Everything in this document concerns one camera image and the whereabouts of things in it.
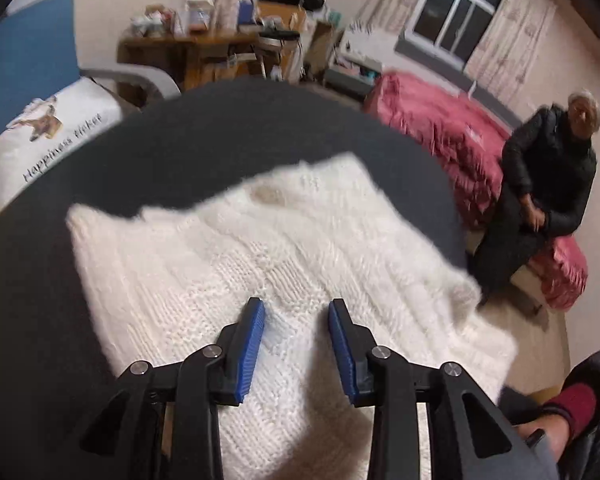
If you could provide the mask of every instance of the gray hair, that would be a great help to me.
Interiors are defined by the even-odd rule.
[[[586,99],[589,102],[589,105],[595,113],[596,122],[594,124],[594,131],[598,131],[600,129],[600,105],[598,104],[597,99],[593,97],[593,94],[589,92],[589,90],[579,90],[569,96],[569,106],[571,106],[571,103],[576,99]]]

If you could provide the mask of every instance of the round black table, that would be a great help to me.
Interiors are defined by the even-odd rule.
[[[189,208],[253,176],[353,152],[452,264],[464,240],[448,179],[411,139],[303,88],[242,78],[149,106],[72,153],[0,215],[0,478],[39,478],[113,376],[64,219]]]

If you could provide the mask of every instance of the pillow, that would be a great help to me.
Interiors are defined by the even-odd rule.
[[[116,98],[87,78],[44,101],[34,99],[0,134],[0,211],[67,153],[122,117]]]

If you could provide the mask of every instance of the white knitted sweater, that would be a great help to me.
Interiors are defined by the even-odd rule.
[[[475,312],[478,288],[394,210],[352,155],[281,168],[187,211],[68,215],[96,333],[115,373],[181,361],[237,320],[267,319],[251,392],[221,408],[224,475],[365,479],[372,409],[345,397],[326,307],[414,363],[457,361],[496,399],[516,349]],[[420,412],[421,433],[426,416]],[[430,477],[428,447],[423,478]]]

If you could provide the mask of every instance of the pink blanket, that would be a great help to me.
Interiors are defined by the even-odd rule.
[[[450,177],[468,228],[484,228],[500,195],[502,147],[510,130],[465,94],[453,96],[410,73],[384,74],[365,111],[412,137]],[[568,310],[587,283],[587,261],[573,236],[556,238],[530,267],[550,307]]]

